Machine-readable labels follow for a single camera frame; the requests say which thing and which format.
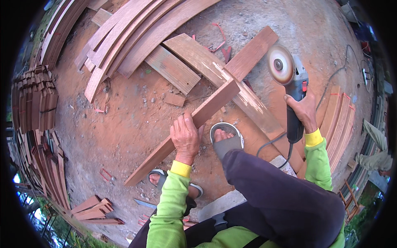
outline grinding disc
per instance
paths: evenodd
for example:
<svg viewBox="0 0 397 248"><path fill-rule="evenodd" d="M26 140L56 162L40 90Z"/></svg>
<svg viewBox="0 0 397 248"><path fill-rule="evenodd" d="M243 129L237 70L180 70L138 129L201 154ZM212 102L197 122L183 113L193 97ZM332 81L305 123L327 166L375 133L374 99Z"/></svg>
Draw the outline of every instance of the grinding disc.
<svg viewBox="0 0 397 248"><path fill-rule="evenodd" d="M268 67L272 78L281 85L291 82L294 73L294 61L289 51L282 45L273 45L268 51Z"/></svg>

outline green sleeve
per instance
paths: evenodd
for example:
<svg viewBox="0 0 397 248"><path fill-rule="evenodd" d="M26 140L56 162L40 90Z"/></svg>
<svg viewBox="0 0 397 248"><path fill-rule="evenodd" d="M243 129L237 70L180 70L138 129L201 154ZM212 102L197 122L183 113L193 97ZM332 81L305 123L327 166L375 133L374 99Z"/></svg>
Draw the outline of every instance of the green sleeve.
<svg viewBox="0 0 397 248"><path fill-rule="evenodd" d="M190 178L168 171L157 213L150 217L147 247L186 247L183 214Z"/></svg>
<svg viewBox="0 0 397 248"><path fill-rule="evenodd" d="M325 150L327 142L324 140L315 146L305 146L307 169L306 180L312 182L325 190L332 191L331 169L328 154Z"/></svg>

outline hand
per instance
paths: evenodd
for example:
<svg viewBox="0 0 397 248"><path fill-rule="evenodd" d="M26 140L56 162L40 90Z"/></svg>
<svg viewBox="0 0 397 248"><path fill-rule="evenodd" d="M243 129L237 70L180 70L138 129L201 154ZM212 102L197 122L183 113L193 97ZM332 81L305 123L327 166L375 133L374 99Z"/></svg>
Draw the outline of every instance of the hand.
<svg viewBox="0 0 397 248"><path fill-rule="evenodd" d="M193 164L193 160L199 152L204 127L205 124L197 130L189 112L174 121L174 125L170 128L170 134L177 151L176 161L187 165Z"/></svg>
<svg viewBox="0 0 397 248"><path fill-rule="evenodd" d="M307 86L306 96L301 101L297 102L287 94L284 96L284 101L294 110L298 119L302 122L306 134L317 130L316 96L309 85Z"/></svg>

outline worker's leg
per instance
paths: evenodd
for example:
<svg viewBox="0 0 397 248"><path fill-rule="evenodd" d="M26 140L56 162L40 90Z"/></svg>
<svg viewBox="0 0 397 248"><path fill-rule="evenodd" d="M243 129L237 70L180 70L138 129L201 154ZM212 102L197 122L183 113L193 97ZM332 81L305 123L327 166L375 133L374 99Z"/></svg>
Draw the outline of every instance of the worker's leg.
<svg viewBox="0 0 397 248"><path fill-rule="evenodd" d="M364 169L369 171L388 171L391 169L393 159L386 151L382 151L372 156L366 156L362 154L357 154L355 160L364 167Z"/></svg>
<svg viewBox="0 0 397 248"><path fill-rule="evenodd" d="M190 213L190 209L195 208L196 202L190 198L189 196L186 197L186 211L183 214L183 216L188 216ZM154 210L152 215L157 213L157 209ZM146 221L146 223L141 227L135 238L132 240L131 244L128 246L128 248L141 248L141 247L146 247L146 241L148 238L148 232L149 232L149 224L150 224L150 219Z"/></svg>
<svg viewBox="0 0 397 248"><path fill-rule="evenodd" d="M362 123L362 129L369 134L369 136L374 140L376 145L382 151L387 150L387 140L385 135L371 123L367 122L365 119Z"/></svg>
<svg viewBox="0 0 397 248"><path fill-rule="evenodd" d="M282 247L329 247L334 242L345 215L335 193L242 150L229 151L222 166L228 183L263 215L258 218L263 225L253 232Z"/></svg>

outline gray pants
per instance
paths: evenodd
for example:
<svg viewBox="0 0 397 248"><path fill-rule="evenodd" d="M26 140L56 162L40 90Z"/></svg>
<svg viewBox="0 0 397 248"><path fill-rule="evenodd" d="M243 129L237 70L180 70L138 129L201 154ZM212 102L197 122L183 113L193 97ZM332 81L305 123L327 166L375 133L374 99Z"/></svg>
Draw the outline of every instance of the gray pants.
<svg viewBox="0 0 397 248"><path fill-rule="evenodd" d="M355 160L366 170L369 171L388 171L391 169L393 159L387 154L387 140L385 135L376 127L364 120L362 127L365 132L374 140L376 145L382 150L372 156L357 154Z"/></svg>

